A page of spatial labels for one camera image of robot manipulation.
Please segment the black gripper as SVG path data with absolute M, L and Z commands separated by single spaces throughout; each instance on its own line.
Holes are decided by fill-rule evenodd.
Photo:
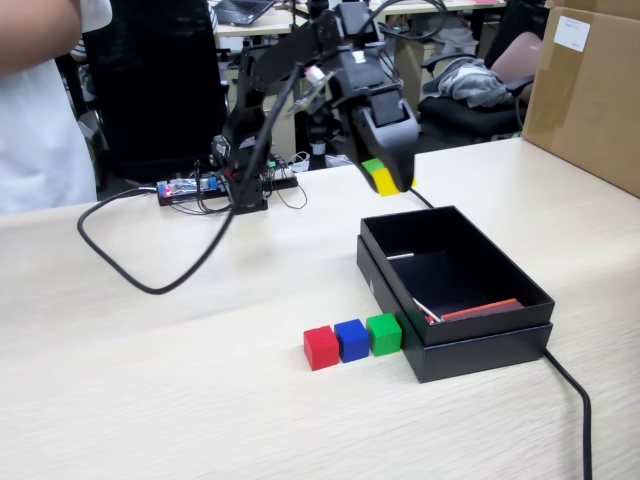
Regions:
M 349 114 L 353 163 L 371 189 L 378 193 L 374 173 L 384 167 L 399 192 L 411 189 L 414 157 L 420 128 L 402 97 L 401 85 L 385 73 L 380 51 L 383 43 L 361 49 L 341 46 L 324 56 L 324 71 L 332 73 L 326 104 L 366 105 Z

